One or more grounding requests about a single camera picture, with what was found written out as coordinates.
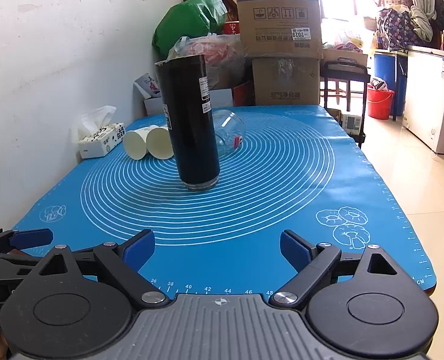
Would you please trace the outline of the black tumbler cup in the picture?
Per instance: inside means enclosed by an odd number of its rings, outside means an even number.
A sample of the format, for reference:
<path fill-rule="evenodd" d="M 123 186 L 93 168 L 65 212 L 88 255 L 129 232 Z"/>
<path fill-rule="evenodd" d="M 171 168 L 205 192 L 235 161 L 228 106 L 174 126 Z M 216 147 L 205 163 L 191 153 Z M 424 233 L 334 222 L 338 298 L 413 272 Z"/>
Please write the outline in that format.
<path fill-rule="evenodd" d="M 205 58 L 166 59 L 156 73 L 179 177 L 188 189 L 210 189 L 220 167 Z"/>

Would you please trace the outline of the left white paper cup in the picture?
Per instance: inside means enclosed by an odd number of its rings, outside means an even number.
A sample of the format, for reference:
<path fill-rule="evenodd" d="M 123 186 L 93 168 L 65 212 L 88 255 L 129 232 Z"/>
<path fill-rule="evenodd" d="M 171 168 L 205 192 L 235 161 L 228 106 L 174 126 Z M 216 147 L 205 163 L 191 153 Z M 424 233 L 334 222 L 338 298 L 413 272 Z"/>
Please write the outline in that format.
<path fill-rule="evenodd" d="M 127 131 L 123 145 L 126 154 L 133 160 L 140 160 L 147 154 L 147 137 L 157 126 L 150 125 L 136 130 Z"/>

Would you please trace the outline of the white paper cup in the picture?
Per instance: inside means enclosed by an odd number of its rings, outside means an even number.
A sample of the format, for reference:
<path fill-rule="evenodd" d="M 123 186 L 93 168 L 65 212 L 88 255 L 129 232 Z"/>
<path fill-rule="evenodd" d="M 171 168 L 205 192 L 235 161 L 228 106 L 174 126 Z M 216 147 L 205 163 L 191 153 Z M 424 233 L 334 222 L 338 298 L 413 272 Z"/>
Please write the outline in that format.
<path fill-rule="evenodd" d="M 136 130 L 127 131 L 123 145 L 126 154 L 133 160 L 140 160 L 147 154 L 147 137 L 157 126 L 150 125 Z"/>
<path fill-rule="evenodd" d="M 166 160 L 174 155 L 167 126 L 151 127 L 146 137 L 149 153 L 156 159 Z"/>

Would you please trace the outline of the right white paper cup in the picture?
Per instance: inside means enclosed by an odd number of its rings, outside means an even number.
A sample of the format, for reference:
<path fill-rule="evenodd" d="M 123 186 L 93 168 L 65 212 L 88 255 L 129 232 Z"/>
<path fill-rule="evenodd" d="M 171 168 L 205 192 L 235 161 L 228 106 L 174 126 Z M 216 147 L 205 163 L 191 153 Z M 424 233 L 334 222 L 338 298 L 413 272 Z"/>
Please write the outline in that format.
<path fill-rule="evenodd" d="M 146 137 L 149 153 L 156 159 L 166 160 L 174 155 L 167 126 L 151 127 Z"/>

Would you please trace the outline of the blue silicone baking mat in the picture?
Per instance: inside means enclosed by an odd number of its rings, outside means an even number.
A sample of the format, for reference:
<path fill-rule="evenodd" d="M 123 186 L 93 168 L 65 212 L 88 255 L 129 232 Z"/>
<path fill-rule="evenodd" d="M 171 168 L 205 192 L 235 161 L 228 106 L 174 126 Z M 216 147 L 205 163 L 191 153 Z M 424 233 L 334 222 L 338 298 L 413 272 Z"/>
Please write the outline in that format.
<path fill-rule="evenodd" d="M 239 149 L 220 161 L 219 180 L 191 191 L 175 161 L 135 161 L 122 147 L 85 160 L 17 224 L 49 228 L 54 244 L 80 250 L 150 229 L 155 251 L 142 275 L 169 295 L 260 293 L 294 274 L 280 253 L 292 230 L 345 252 L 383 247 L 426 291 L 429 257 L 375 168 L 319 106 L 236 109 L 246 126 Z"/>

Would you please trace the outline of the clear glass jar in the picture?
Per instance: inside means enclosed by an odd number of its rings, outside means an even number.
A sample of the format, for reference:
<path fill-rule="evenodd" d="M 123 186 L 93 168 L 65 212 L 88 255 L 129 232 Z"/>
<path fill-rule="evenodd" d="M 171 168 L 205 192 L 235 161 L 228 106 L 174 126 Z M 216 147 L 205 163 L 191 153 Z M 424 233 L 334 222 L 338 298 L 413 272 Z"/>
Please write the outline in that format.
<path fill-rule="evenodd" d="M 246 125 L 233 111 L 217 110 L 212 115 L 215 141 L 220 158 L 240 149 L 246 135 Z"/>

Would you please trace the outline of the white printed paper bag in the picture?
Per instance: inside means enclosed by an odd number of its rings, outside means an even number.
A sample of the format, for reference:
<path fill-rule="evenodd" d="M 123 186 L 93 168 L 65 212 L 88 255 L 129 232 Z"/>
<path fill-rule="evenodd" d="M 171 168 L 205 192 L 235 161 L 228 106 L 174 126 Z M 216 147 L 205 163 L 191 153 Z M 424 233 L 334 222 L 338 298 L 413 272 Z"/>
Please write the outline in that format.
<path fill-rule="evenodd" d="M 161 91 L 157 80 L 146 73 L 134 81 L 134 86 L 139 90 L 144 99 L 160 98 Z"/>

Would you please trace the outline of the red plastic bucket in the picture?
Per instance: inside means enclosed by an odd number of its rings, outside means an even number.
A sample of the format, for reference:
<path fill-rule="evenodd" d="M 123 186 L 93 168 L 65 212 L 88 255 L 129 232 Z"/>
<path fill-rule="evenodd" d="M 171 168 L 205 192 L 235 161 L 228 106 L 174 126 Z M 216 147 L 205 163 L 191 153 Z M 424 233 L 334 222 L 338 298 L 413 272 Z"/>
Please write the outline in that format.
<path fill-rule="evenodd" d="M 367 113 L 373 119 L 386 120 L 391 115 L 393 90 L 378 90 L 367 87 Z"/>

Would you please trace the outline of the lower brown cardboard box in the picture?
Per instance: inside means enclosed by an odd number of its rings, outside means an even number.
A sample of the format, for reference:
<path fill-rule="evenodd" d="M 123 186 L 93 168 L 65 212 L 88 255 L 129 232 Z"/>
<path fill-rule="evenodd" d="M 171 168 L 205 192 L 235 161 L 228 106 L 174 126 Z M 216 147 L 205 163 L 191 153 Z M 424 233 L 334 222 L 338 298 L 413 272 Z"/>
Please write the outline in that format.
<path fill-rule="evenodd" d="M 319 60 L 315 58 L 254 58 L 257 106 L 319 105 Z"/>

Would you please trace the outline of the brown cardboard box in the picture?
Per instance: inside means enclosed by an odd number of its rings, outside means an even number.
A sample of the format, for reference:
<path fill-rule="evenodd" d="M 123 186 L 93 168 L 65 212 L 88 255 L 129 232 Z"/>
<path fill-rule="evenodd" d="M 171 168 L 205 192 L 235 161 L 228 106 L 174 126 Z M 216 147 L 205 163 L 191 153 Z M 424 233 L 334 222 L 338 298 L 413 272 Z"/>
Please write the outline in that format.
<path fill-rule="evenodd" d="M 237 0 L 237 10 L 249 57 L 321 58 L 319 0 Z"/>
<path fill-rule="evenodd" d="M 319 105 L 319 60 L 315 58 L 254 58 L 257 106 Z"/>

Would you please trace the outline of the white chest freezer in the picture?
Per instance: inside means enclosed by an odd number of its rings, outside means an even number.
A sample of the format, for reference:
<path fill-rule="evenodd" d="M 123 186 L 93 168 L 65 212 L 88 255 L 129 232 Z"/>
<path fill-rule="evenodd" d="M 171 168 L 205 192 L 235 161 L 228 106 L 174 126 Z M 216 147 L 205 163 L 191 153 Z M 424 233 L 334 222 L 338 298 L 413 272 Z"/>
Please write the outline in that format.
<path fill-rule="evenodd" d="M 402 125 L 444 155 L 444 51 L 411 46 Z"/>

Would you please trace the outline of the blue plastic barrel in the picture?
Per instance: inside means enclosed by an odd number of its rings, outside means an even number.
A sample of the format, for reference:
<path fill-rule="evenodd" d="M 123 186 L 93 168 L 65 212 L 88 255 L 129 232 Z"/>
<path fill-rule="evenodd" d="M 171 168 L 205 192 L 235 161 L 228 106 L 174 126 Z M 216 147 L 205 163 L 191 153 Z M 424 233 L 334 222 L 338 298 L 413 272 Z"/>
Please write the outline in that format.
<path fill-rule="evenodd" d="M 373 57 L 373 74 L 385 81 L 394 92 L 391 112 L 403 116 L 406 103 L 408 56 L 401 52 L 376 51 Z"/>

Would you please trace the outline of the clear plastic bag red contents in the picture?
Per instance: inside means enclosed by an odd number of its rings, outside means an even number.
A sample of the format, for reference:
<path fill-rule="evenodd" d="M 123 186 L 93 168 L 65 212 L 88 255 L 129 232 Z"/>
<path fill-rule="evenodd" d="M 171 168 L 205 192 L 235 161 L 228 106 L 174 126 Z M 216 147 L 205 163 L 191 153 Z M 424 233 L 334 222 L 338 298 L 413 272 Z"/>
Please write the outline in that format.
<path fill-rule="evenodd" d="M 181 37 L 169 50 L 168 59 L 203 55 L 210 89 L 238 86 L 246 73 L 246 60 L 240 35 Z"/>

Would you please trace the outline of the upper brown cardboard box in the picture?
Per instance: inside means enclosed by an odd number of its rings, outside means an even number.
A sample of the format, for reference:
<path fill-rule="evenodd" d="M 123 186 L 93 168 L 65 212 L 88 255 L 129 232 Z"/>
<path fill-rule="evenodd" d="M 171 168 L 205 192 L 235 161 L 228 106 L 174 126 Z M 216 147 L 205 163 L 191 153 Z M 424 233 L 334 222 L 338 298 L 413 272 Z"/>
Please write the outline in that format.
<path fill-rule="evenodd" d="M 319 0 L 237 0 L 237 10 L 249 57 L 321 58 Z"/>

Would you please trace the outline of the green plastic bag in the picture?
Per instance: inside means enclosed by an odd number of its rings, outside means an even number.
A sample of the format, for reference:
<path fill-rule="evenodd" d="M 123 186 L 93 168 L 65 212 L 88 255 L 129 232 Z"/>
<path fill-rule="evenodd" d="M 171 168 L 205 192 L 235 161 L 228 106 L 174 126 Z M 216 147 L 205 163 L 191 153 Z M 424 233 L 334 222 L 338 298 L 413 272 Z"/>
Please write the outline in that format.
<path fill-rule="evenodd" d="M 153 48 L 165 59 L 181 37 L 199 38 L 221 33 L 227 14 L 223 0 L 188 0 L 176 4 L 156 27 Z"/>

